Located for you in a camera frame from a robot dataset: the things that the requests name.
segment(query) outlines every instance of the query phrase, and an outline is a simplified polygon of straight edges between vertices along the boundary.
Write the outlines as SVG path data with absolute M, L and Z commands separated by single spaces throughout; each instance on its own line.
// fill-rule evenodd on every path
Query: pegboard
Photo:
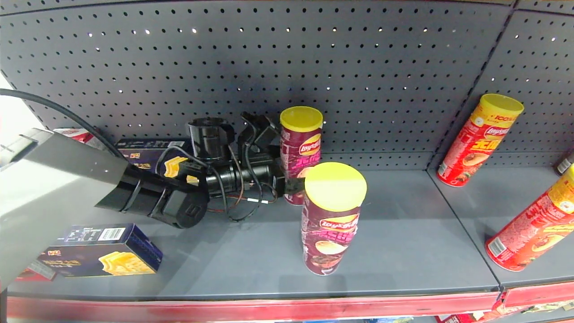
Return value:
M 73 6 L 90 6 L 102 3 L 133 2 L 137 0 L 3 0 L 0 4 L 0 16 L 26 13 L 30 11 L 61 9 Z
M 415 170 L 424 169 L 431 159 L 431 152 L 395 153 L 326 153 L 323 162 L 339 162 L 353 166 L 359 171 L 371 170 Z
M 528 152 L 533 162 L 556 162 L 554 154 L 574 144 L 574 17 L 516 11 L 488 66 L 449 131 L 439 152 L 450 143 L 484 93 L 513 97 L 525 106 L 499 153 Z
M 566 1 L 532 1 L 519 0 L 517 8 L 525 10 L 547 11 L 554 13 L 574 14 L 574 2 Z
M 70 7 L 2 17 L 2 72 L 113 140 L 185 136 L 184 124 L 205 116 L 238 132 L 241 111 L 276 120 L 311 105 L 324 113 L 325 153 L 417 154 L 435 150 L 509 10 L 429 1 Z M 49 128 L 73 125 L 30 106 Z

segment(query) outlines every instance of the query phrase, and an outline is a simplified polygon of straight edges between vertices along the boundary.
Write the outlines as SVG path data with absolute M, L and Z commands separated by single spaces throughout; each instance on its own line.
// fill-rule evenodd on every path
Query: lay's chip can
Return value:
M 485 94 L 452 143 L 437 176 L 445 184 L 464 186 L 494 152 L 524 111 L 522 103 L 500 94 Z
M 321 159 L 323 115 L 309 106 L 285 109 L 280 116 L 281 163 L 287 178 L 304 178 Z M 285 194 L 287 202 L 303 205 L 304 192 Z
M 349 165 L 321 163 L 307 172 L 305 192 L 301 213 L 303 261 L 312 273 L 330 275 L 357 233 L 367 182 Z
M 522 271 L 574 230 L 574 168 L 486 241 L 497 265 Z

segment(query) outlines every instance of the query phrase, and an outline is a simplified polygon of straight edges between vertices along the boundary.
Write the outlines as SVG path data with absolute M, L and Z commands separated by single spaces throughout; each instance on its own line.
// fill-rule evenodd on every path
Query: gray shelf surface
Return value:
M 518 313 L 496 320 L 496 323 L 545 323 L 574 318 L 573 311 L 557 309 L 550 313 Z
M 479 170 L 462 188 L 431 177 L 461 220 L 472 240 L 487 259 L 494 275 L 504 287 L 531 286 L 574 280 L 574 248 L 570 235 L 521 272 L 496 265 L 484 250 L 487 236 L 496 234 L 518 213 L 558 180 L 549 167 L 486 168 Z
M 327 277 L 302 260 L 300 207 L 282 199 L 245 223 L 208 214 L 178 230 L 92 209 L 96 223 L 135 222 L 164 252 L 155 275 L 19 282 L 11 295 L 69 299 L 254 299 L 491 291 L 498 283 L 425 171 L 365 171 L 359 230 Z

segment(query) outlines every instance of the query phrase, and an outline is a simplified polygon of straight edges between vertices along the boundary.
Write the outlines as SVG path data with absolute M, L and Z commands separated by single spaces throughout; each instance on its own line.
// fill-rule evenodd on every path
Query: cracker image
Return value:
M 99 261 L 102 263 L 102 265 L 104 266 L 103 269 L 102 269 L 103 271 L 109 272 L 108 270 L 110 270 L 111 265 L 110 265 L 110 263 L 107 261 L 107 259 L 110 258 L 110 257 L 112 257 L 112 256 L 118 255 L 118 254 L 119 254 L 119 252 L 114 251 L 114 252 L 112 252 L 112 253 L 108 253 L 107 255 L 101 256 L 100 258 L 98 258 L 98 260 L 99 260 Z
M 100 258 L 100 261 L 105 264 L 103 271 L 114 276 L 155 273 L 153 269 L 131 252 L 111 253 Z

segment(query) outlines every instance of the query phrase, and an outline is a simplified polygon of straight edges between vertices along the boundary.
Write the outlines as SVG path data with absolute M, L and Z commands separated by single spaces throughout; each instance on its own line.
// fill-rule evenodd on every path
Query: blue snack box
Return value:
M 75 225 L 38 260 L 64 277 L 154 274 L 163 253 L 135 224 Z

